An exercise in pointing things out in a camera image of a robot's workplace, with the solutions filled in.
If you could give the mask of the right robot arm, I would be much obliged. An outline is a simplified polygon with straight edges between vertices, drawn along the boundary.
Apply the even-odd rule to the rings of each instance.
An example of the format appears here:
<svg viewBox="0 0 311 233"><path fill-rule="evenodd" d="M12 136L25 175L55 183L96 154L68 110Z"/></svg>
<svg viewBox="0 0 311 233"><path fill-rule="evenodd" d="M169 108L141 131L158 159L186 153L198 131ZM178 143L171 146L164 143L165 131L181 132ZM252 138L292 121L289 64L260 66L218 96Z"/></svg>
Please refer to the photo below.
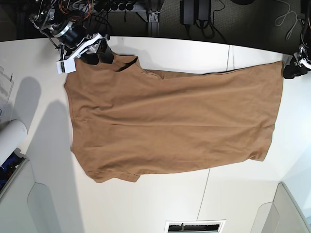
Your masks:
<svg viewBox="0 0 311 233"><path fill-rule="evenodd" d="M97 12L96 0L38 0L30 22L59 51L59 73L76 70L75 59L91 65L110 64L114 60L107 42L110 36L91 33L84 24Z"/></svg>

